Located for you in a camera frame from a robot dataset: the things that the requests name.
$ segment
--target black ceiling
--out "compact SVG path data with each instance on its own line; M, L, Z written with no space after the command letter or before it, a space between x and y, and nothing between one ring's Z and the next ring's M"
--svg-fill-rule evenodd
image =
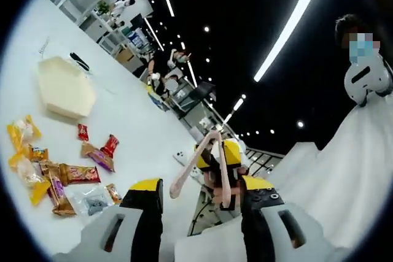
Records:
M211 77L217 85L213 106L221 116L232 111L242 94L247 96L229 124L244 134L250 147L279 153L288 152L297 141L323 147L354 106L344 91L348 58L335 46L334 27L346 13L370 20L364 0L311 0L258 83L253 76L298 0L170 0L175 17L165 0L150 1L150 23L161 43L168 49L172 41L180 48L183 41L192 52L196 80ZM203 31L205 25L209 33ZM297 128L297 120L305 122L303 129Z

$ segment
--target white table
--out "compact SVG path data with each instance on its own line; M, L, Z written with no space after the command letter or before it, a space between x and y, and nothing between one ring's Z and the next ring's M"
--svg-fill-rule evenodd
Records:
M48 253L67 252L80 241L83 227L78 217L60 218L52 213L48 196L33 207L28 191L7 164L14 149L6 124L31 114L42 132L35 143L49 149L53 161L94 166L80 155L76 123L48 113L37 90L39 49L50 37L44 58L70 52L78 54L93 72L97 101L90 116L81 123L88 126L90 142L100 147L110 133L120 141L114 155L116 173L98 167L103 184L114 183L120 194L143 179L161 177L164 183L164 213L160 261L173 261L174 243L186 237L195 213L200 185L186 181L178 199L170 199L169 186L182 169L172 154L195 144L192 136L171 112L154 105L144 85L121 64L94 43L49 0L31 0L18 20L4 51L0 80L1 170L10 197L32 237ZM92 185L71 185L66 194L86 190Z

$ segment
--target candy wrapper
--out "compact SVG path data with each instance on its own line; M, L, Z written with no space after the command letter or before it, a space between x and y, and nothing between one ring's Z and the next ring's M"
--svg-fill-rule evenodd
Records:
M82 141L88 141L87 126L78 124L78 138Z
M114 163L111 158L109 158L105 153L100 151L98 148L95 148L91 144L83 141L82 149L80 154L83 157L89 157L94 162L107 169L108 171L115 172Z
M66 187L74 183L98 183L101 182L96 167L80 167L60 164L61 183Z
M111 134L105 146L100 148L100 151L104 152L109 158L113 159L113 153L115 152L118 144L119 141L117 138Z
M50 187L49 181L41 177L30 160L21 153L12 157L12 164L19 178L29 188L31 203L34 206L38 205Z
M42 174L50 181L48 195L54 205L52 212L60 216L74 216L76 214L75 210L66 197L64 187L61 184L59 165L49 160L43 160L39 163L39 166Z
M111 195L111 198L113 199L114 203L116 205L120 205L122 203L123 198L119 195L115 185L113 183L108 184L106 186L106 189L108 190L109 194Z
M7 125L7 132L16 153L22 153L27 158L29 157L28 143L41 137L41 132L33 123L30 115L27 115L24 120L18 120Z
M77 215L88 223L91 217L99 215L104 209L113 206L113 202L106 187L97 185L87 192L77 192L70 197L70 202Z
M29 150L29 160L32 162L40 162L42 160L48 159L47 148L32 147L29 144L28 150Z

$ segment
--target white robot body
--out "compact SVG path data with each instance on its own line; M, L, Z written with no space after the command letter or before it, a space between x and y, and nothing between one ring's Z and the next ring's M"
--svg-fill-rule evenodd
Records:
M389 65L377 54L358 57L345 74L345 90L361 107L367 103L367 95L375 91L385 96L393 91L393 75Z

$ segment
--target beige plastic container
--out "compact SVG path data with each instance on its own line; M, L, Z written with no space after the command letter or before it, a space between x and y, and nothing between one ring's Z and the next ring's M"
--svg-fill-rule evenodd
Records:
M87 117L96 101L91 80L59 56L39 63L39 89L48 110L73 119Z

